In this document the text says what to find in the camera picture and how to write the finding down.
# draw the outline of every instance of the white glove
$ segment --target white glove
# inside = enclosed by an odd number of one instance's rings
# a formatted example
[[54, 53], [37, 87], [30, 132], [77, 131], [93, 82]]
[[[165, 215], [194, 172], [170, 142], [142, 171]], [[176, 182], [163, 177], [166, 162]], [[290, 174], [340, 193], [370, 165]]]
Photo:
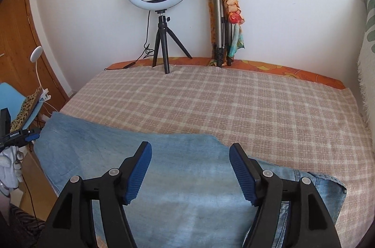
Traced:
[[5, 196], [22, 182], [20, 160], [23, 160], [23, 157], [17, 146], [7, 147], [0, 153], [0, 191]]

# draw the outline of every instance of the lamp head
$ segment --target lamp head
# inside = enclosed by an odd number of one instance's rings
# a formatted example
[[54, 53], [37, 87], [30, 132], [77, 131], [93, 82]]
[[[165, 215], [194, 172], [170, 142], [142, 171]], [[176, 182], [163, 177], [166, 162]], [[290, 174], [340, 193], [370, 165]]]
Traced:
[[36, 47], [30, 56], [30, 61], [32, 63], [35, 63], [37, 59], [42, 55], [42, 52], [43, 52], [42, 46]]

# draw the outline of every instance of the chair backrest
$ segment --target chair backrest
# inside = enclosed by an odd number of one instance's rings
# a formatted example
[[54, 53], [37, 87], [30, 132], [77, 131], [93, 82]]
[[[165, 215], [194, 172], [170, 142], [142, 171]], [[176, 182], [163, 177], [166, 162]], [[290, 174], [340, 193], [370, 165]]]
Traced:
[[0, 83], [0, 109], [8, 108], [13, 121], [19, 111], [25, 97], [7, 83]]

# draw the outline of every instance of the white wall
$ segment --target white wall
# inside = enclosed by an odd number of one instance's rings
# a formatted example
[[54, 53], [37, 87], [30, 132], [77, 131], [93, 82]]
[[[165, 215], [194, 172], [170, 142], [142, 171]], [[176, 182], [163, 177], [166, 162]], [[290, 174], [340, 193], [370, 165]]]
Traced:
[[[356, 60], [364, 34], [364, 0], [239, 0], [246, 49], [237, 59], [264, 61], [342, 80], [358, 95]], [[128, 0], [37, 0], [56, 61], [73, 90], [106, 66], [137, 58], [147, 11]], [[192, 56], [210, 56], [207, 0], [184, 0], [168, 10]], [[151, 14], [153, 47], [157, 15]], [[183, 56], [169, 42], [170, 56]]]
[[35, 29], [38, 34], [39, 41], [41, 42], [41, 45], [43, 47], [44, 53], [46, 54], [46, 57], [48, 59], [48, 62], [55, 73], [57, 79], [59, 80], [61, 86], [65, 90], [68, 96], [71, 96], [73, 94], [72, 88], [68, 84], [68, 82], [65, 79], [65, 76], [63, 72], [61, 71], [61, 68], [59, 64], [56, 61], [56, 58], [52, 52], [51, 46], [49, 45], [49, 42], [47, 40], [46, 33], [44, 32], [43, 24], [41, 21], [41, 17], [38, 10], [38, 4], [36, 0], [29, 0], [30, 2], [30, 8], [31, 8], [31, 14], [33, 15], [33, 22]]

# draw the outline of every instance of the beige checkered cloth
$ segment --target beige checkered cloth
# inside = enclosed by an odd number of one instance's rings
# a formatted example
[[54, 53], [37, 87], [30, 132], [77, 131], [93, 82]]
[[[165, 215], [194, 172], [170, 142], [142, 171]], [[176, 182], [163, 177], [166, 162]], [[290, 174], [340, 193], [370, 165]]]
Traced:
[[326, 173], [348, 192], [336, 223], [355, 247], [375, 213], [371, 136], [349, 89], [215, 67], [162, 66], [105, 71], [61, 110], [95, 123], [145, 133], [206, 133], [239, 142], [248, 155]]

